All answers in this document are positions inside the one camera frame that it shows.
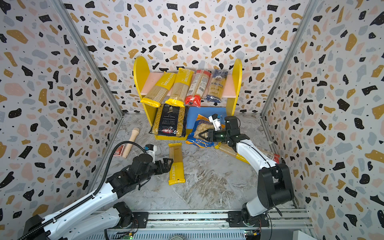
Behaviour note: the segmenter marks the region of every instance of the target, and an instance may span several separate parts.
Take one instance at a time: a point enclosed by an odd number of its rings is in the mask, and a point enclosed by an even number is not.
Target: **red pasta package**
[[[185,98],[185,104],[195,107],[201,106],[201,98],[207,86],[211,73],[204,70],[197,70],[195,78],[192,80],[191,86]]]

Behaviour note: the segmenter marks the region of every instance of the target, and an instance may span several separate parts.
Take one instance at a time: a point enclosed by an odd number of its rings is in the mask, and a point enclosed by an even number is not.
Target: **patterned wallpaper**
[[[87,193],[117,114],[50,1],[0,8],[0,238],[16,239]]]
[[[319,239],[384,239],[383,23],[383,1],[319,1],[269,106]]]
[[[308,1],[64,2],[124,112],[142,111],[132,69],[144,56],[153,71],[231,69],[241,59],[236,112],[254,114],[263,108]]]

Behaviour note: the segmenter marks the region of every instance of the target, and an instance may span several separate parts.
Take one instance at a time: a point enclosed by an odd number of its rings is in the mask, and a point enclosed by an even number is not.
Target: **spaghetti package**
[[[201,107],[201,97],[203,96],[210,77],[211,73],[208,71],[196,71],[195,78],[192,80],[187,97],[185,98],[186,105]]]
[[[194,71],[192,70],[179,68],[175,79],[175,84],[172,88],[172,93],[169,99],[166,101],[166,104],[176,107],[184,107],[185,97],[187,96],[193,73]]]
[[[168,94],[176,79],[176,73],[164,73],[149,93],[140,101],[152,107],[158,108]]]
[[[212,147],[214,146],[213,142],[208,142],[199,137],[199,134],[204,132],[207,129],[215,129],[214,125],[209,121],[208,118],[198,115],[195,121],[195,125],[192,129],[192,132],[188,135],[187,140],[185,141],[187,144],[194,144],[198,147]]]
[[[185,137],[189,107],[174,107],[161,104],[149,133],[171,137]]]
[[[183,153],[181,143],[169,143],[169,158],[173,159],[171,170],[169,171],[169,185],[185,183]]]
[[[228,71],[215,69],[211,82],[208,86],[208,93],[205,99],[209,102],[220,103],[225,83],[227,82]]]

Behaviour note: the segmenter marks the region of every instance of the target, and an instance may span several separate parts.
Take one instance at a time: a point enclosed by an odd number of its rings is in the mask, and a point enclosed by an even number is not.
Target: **toy shelf rack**
[[[205,117],[209,117],[215,113],[217,113],[219,116],[222,115],[223,118],[226,116],[232,116],[235,112],[236,103],[240,92],[240,87],[242,83],[242,73],[243,71],[241,60],[236,59],[235,64],[232,68],[232,75],[228,75],[223,91],[223,98],[227,98],[227,104],[225,107],[190,107],[187,117],[187,130],[185,137],[154,135],[155,139],[185,141],[187,139],[187,136],[192,132],[198,114],[203,115]],[[156,84],[156,82],[160,79],[162,75],[163,72],[150,72],[148,63],[143,56],[139,56],[136,58],[135,64],[133,66],[133,76],[140,99],[145,97],[145,95],[151,90],[151,88]],[[170,96],[171,92],[172,89],[168,92],[167,96]],[[147,115],[148,122],[152,126],[155,120],[157,108],[146,104],[143,104],[143,108]]]

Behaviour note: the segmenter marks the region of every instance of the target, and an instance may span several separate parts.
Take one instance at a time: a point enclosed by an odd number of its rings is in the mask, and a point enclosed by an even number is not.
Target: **marble countertop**
[[[240,115],[241,131],[256,146],[270,149],[259,116]],[[215,148],[199,148],[185,141],[157,141],[149,134],[150,125],[145,115],[126,115],[114,144],[126,141],[134,127],[140,129],[135,142],[157,146],[156,159],[169,156],[168,143],[182,142],[185,183],[169,185],[169,174],[156,175],[141,188],[126,194],[116,202],[124,201],[132,210],[180,210],[180,209],[240,209],[257,195],[257,173],[249,165]],[[130,165],[141,151],[133,146],[127,159],[114,157],[108,177]],[[100,171],[99,184],[106,163]],[[102,208],[106,210],[115,204]],[[294,208],[292,201],[281,208]]]

